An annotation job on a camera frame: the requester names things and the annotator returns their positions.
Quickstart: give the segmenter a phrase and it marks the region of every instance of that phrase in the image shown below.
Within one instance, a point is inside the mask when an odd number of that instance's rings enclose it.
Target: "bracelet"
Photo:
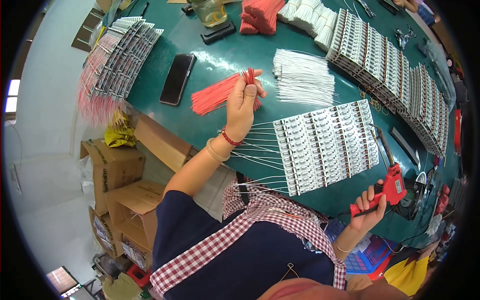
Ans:
[[[240,142],[234,142],[232,141],[228,136],[227,134],[225,133],[225,126],[223,126],[222,128],[222,135],[223,137],[227,140],[227,142],[231,145],[234,145],[234,146],[240,146],[241,144],[243,144],[243,140],[241,140]]]
[[[345,251],[345,250],[340,249],[340,247],[339,247],[338,244],[336,243],[336,240],[334,241],[334,243],[335,243],[335,247],[336,247],[337,249],[339,249],[341,252],[344,252],[344,253],[351,252],[351,250],[350,250],[350,251]]]
[[[215,153],[215,151],[213,151],[212,147],[210,146],[210,143],[212,140],[214,140],[215,138],[211,138],[211,139],[208,139],[207,141],[207,151],[208,153],[210,153],[210,155],[215,159],[215,160],[218,160],[220,162],[224,162],[224,161],[227,161],[229,158],[230,158],[230,155],[228,155],[227,157],[221,157],[220,155],[218,155],[217,153]]]

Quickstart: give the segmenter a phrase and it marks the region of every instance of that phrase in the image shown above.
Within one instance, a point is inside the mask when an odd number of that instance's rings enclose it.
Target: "yellow shirt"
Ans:
[[[114,281],[106,278],[103,283],[103,293],[108,300],[133,300],[142,289],[125,273],[120,273]]]
[[[415,295],[427,274],[428,257],[415,260],[405,266],[407,260],[401,261],[388,269],[384,277],[388,284],[401,290],[409,297]]]

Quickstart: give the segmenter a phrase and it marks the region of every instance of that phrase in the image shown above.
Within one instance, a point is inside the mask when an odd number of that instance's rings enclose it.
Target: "black phone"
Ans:
[[[168,105],[177,106],[180,103],[183,89],[187,83],[188,75],[195,62],[193,54],[177,54],[173,60],[167,79],[163,85],[160,102]]]

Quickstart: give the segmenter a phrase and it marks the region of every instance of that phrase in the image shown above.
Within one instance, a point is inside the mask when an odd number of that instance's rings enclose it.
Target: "checkered apron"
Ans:
[[[150,277],[150,289],[155,299],[172,287],[200,270],[220,253],[239,239],[255,222],[267,221],[278,224],[284,230],[294,233],[300,239],[305,237],[317,249],[323,251],[334,263],[333,286],[343,289],[345,286],[346,268],[342,260],[335,256],[332,243],[320,228],[321,223],[328,223],[324,215],[314,213],[310,209],[293,203],[291,199],[274,191],[263,192],[261,188],[247,186],[250,202],[245,205],[241,200],[235,178],[223,193],[223,218],[244,209],[233,221],[219,231],[213,233],[200,243],[175,257]]]

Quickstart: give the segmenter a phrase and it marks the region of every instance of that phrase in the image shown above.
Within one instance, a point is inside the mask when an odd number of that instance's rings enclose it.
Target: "yellow cloth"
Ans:
[[[128,117],[122,112],[121,118],[117,118],[119,113],[115,115],[115,126],[110,124],[105,132],[105,143],[109,148],[126,145],[135,146],[135,136],[133,128],[128,124]]]
[[[388,269],[384,277],[388,284],[401,290],[409,297],[415,295],[427,274],[428,257],[412,261],[405,266],[407,260],[401,261]]]
[[[106,278],[103,283],[103,293],[108,300],[133,300],[141,292],[138,284],[125,273],[120,273],[114,281]]]

